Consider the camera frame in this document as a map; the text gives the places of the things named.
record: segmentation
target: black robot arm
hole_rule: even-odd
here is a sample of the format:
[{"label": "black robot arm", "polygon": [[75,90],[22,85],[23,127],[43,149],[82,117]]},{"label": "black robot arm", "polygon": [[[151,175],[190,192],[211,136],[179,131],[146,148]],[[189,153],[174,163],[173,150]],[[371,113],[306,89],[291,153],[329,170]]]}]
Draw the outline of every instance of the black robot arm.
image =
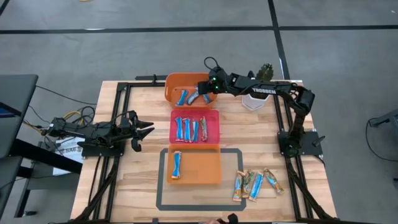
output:
[{"label": "black robot arm", "polygon": [[263,82],[235,73],[227,75],[219,66],[210,69],[209,80],[198,83],[199,94],[230,93],[234,96],[256,93],[256,95],[278,95],[294,110],[295,119],[287,138],[289,147],[301,148],[304,119],[309,114],[315,95],[302,86],[291,82]]},{"label": "black robot arm", "polygon": [[49,136],[61,138],[65,136],[84,138],[84,142],[78,142],[78,145],[82,148],[112,148],[117,142],[132,138],[132,148],[136,152],[141,151],[141,145],[138,144],[138,140],[143,140],[145,136],[155,129],[147,128],[152,126],[153,123],[138,120],[135,111],[128,111],[120,116],[122,117],[119,125],[115,124],[114,121],[116,119],[95,124],[80,125],[66,122],[63,118],[54,118],[49,128],[42,135],[48,134]]}]

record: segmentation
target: wooden table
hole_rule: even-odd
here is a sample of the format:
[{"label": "wooden table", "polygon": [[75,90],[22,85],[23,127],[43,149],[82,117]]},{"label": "wooden table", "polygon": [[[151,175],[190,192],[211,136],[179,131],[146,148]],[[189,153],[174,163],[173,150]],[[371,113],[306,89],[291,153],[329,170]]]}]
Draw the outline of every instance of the wooden table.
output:
[{"label": "wooden table", "polygon": [[[117,81],[103,82],[95,122],[111,119],[117,83]],[[284,125],[288,127],[281,98],[279,104],[285,121]],[[222,148],[239,148],[243,152],[245,170],[269,168],[285,190],[285,194],[276,196],[275,191],[265,182],[263,185],[268,187],[261,190],[261,198],[256,203],[247,202],[247,206],[242,212],[235,212],[239,221],[295,220],[285,161],[279,154],[277,142],[279,128],[273,98],[268,99],[265,107],[250,112],[241,105],[241,96],[219,94],[215,109],[220,112],[220,146]],[[142,142],[142,152],[140,153],[134,152],[131,149],[130,141],[126,141],[126,152],[119,164],[111,221],[151,222],[153,218],[159,218],[160,222],[204,222],[213,218],[227,220],[226,217],[231,212],[180,212],[157,209],[155,201],[159,153],[169,145],[172,109],[165,101],[163,87],[134,87],[130,94],[128,110],[135,110],[139,119],[143,121],[154,122],[155,131],[151,132]],[[304,126],[306,129],[314,128],[311,115],[306,117]],[[91,157],[84,161],[71,218],[77,217],[87,206],[97,159],[97,157]],[[336,212],[323,164],[314,156],[302,156],[302,160],[309,191],[325,211],[335,217]],[[94,193],[98,187],[100,169],[101,166],[99,166]],[[302,194],[299,189],[297,192],[301,214],[305,217]],[[100,218],[104,217],[107,194],[105,192],[101,203]]]}]

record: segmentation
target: gray carpet floor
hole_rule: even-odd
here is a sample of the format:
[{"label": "gray carpet floor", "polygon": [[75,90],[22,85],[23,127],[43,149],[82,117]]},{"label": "gray carpet floor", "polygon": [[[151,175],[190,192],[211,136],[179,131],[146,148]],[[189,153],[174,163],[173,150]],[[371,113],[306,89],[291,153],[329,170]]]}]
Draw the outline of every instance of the gray carpet floor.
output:
[{"label": "gray carpet floor", "polygon": [[[393,0],[274,3],[280,26],[398,24],[398,2]],[[271,25],[268,2],[260,0],[10,0],[0,17],[0,30]],[[372,154],[365,125],[369,118],[398,109],[398,30],[282,31],[281,36],[291,79],[303,80],[316,94],[312,115],[326,136],[326,173],[338,216],[396,223],[398,190],[392,180],[398,177],[398,163]],[[240,74],[270,62],[275,78],[282,78],[271,30],[0,35],[0,74],[38,74],[38,85],[94,103],[103,80],[206,72],[203,59],[209,55],[227,72]],[[47,120],[82,107],[40,89],[30,105]],[[31,110],[25,118],[42,124]],[[368,135],[379,155],[398,159],[390,125],[371,128]],[[32,144],[41,140],[25,126],[18,137]],[[13,218],[23,185],[24,180],[14,184],[0,223],[69,219],[77,182],[69,189],[33,191],[27,209],[38,214]]]}]

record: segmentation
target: orange tray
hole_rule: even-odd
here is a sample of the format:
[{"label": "orange tray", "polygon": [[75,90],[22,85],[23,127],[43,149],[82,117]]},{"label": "orange tray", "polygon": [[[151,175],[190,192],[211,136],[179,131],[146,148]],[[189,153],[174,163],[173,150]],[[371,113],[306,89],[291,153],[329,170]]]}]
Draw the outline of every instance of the orange tray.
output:
[{"label": "orange tray", "polygon": [[188,109],[188,110],[200,110],[200,109],[210,109],[213,107],[214,101],[217,96],[215,94],[209,93],[211,102],[209,104],[205,103],[202,96],[199,96],[192,105],[182,105],[177,106],[176,103],[181,97],[182,90],[188,90],[188,98],[195,91],[195,85],[201,81],[207,81],[209,79],[208,73],[171,73],[166,78],[165,84],[165,98],[170,103],[173,109]]},{"label": "orange tray", "polygon": [[[181,178],[172,179],[174,152],[181,152]],[[220,184],[221,155],[218,145],[170,145],[167,159],[167,182],[170,184]]]}]

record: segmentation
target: small cactus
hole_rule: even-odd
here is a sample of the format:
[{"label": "small cactus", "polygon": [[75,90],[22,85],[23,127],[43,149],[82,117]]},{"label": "small cactus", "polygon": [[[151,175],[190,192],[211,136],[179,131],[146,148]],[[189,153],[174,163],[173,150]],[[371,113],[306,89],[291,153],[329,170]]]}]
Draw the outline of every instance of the small cactus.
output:
[{"label": "small cactus", "polygon": [[274,76],[274,69],[272,65],[267,63],[264,64],[256,75],[256,80],[260,81],[270,81]]}]

